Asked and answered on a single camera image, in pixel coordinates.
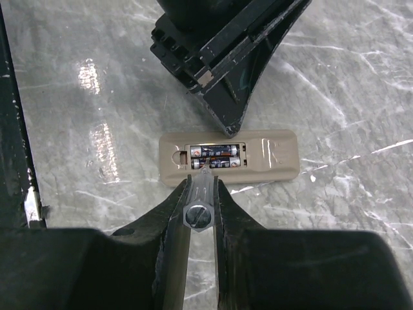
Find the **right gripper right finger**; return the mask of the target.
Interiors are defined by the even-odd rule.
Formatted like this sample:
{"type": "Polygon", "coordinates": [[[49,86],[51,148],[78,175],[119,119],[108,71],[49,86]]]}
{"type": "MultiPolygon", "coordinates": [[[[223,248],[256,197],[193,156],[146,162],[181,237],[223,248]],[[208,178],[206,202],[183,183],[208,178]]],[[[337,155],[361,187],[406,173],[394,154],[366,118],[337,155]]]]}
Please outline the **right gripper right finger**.
{"type": "Polygon", "coordinates": [[[411,309],[390,247],[378,234],[266,229],[214,181],[219,309],[411,309]]]}

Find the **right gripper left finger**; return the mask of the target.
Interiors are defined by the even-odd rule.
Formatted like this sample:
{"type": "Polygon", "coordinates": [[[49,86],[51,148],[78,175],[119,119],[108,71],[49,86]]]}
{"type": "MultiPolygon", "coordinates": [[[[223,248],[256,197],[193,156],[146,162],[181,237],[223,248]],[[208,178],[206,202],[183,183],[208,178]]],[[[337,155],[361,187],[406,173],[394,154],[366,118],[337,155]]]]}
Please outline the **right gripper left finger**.
{"type": "Polygon", "coordinates": [[[181,309],[192,181],[108,236],[95,229],[1,229],[2,309],[181,309]]]}

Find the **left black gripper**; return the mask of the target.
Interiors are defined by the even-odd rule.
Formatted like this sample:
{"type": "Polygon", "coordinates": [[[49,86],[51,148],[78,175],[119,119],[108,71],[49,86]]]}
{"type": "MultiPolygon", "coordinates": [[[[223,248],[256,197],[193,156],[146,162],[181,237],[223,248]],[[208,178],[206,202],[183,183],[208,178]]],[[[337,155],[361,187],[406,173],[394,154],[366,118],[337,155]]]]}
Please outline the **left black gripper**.
{"type": "Polygon", "coordinates": [[[309,1],[160,1],[151,52],[235,136],[270,58],[309,1]]]}

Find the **beige remote control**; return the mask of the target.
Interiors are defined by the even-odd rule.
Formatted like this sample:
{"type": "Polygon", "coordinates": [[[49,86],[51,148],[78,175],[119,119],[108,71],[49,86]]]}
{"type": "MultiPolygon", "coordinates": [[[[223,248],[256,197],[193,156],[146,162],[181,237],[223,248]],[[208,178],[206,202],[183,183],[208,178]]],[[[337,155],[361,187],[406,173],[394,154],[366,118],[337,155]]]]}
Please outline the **beige remote control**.
{"type": "Polygon", "coordinates": [[[237,145],[239,167],[211,169],[225,183],[262,183],[294,179],[300,171],[297,137],[291,130],[247,130],[235,138],[218,132],[168,133],[159,140],[161,181],[176,186],[200,169],[191,167],[190,146],[237,145]]]}

